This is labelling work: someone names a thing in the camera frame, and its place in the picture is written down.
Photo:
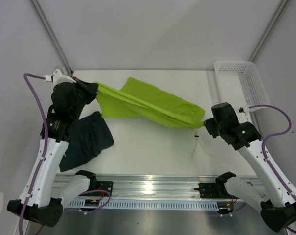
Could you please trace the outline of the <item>dark navy shorts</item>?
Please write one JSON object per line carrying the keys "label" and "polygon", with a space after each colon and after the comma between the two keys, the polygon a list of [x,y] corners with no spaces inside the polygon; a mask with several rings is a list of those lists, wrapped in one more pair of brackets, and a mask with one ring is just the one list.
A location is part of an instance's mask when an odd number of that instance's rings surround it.
{"label": "dark navy shorts", "polygon": [[113,145],[113,136],[101,113],[94,112],[78,121],[59,169],[65,172],[80,167]]}

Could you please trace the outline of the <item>lime green shorts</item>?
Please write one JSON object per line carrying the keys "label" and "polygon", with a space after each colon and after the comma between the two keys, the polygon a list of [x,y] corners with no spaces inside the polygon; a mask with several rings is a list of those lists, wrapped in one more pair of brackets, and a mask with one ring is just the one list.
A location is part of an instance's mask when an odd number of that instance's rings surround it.
{"label": "lime green shorts", "polygon": [[132,77],[119,90],[99,83],[97,101],[104,118],[143,117],[170,128],[204,127],[203,108]]}

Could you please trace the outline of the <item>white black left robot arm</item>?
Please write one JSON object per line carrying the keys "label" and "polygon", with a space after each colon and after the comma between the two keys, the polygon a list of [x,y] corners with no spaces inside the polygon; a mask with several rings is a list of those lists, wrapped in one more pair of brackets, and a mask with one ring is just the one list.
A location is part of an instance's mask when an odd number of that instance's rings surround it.
{"label": "white black left robot arm", "polygon": [[71,181],[52,193],[60,161],[74,135],[85,105],[96,99],[98,85],[86,82],[63,82],[54,86],[52,105],[43,115],[40,148],[29,180],[18,199],[10,200],[7,210],[24,220],[53,227],[64,207],[81,194],[94,195],[96,175],[80,170]]}

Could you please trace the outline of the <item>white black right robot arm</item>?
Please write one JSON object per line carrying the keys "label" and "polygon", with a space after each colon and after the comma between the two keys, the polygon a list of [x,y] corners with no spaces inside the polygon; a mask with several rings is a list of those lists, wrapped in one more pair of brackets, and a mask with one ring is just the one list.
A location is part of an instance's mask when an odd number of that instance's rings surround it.
{"label": "white black right robot arm", "polygon": [[215,179],[215,193],[219,197],[235,196],[258,211],[264,223],[274,232],[288,229],[296,222],[296,187],[279,168],[266,142],[269,138],[284,135],[283,132],[263,138],[250,122],[240,123],[231,104],[225,102],[212,106],[213,117],[204,125],[213,137],[221,137],[228,145],[249,163],[261,181],[264,191],[244,182],[232,172],[226,172]]}

